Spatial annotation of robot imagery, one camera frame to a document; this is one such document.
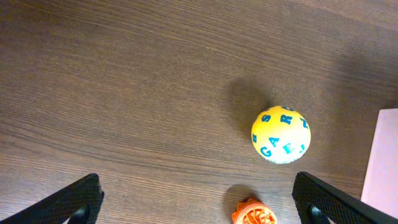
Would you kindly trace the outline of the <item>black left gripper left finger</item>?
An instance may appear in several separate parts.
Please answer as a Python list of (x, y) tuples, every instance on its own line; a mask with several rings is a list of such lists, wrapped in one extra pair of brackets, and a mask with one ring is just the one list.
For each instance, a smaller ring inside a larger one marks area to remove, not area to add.
[(95, 223), (104, 192), (97, 174), (88, 174), (1, 223)]

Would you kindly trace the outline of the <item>yellow ball blue letters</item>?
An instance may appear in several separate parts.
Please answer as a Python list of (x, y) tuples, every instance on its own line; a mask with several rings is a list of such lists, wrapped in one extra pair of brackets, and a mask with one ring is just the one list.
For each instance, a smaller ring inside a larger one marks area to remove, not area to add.
[(311, 142), (308, 121), (288, 106), (273, 106), (261, 111), (251, 127), (251, 141), (265, 160), (289, 164), (300, 159)]

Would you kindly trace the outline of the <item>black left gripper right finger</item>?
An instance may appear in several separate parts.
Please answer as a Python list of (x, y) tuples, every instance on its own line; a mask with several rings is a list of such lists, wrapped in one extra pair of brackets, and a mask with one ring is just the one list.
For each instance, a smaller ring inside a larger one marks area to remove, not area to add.
[(292, 196), (304, 224), (312, 223), (397, 223), (379, 211), (320, 180), (308, 172), (297, 173)]

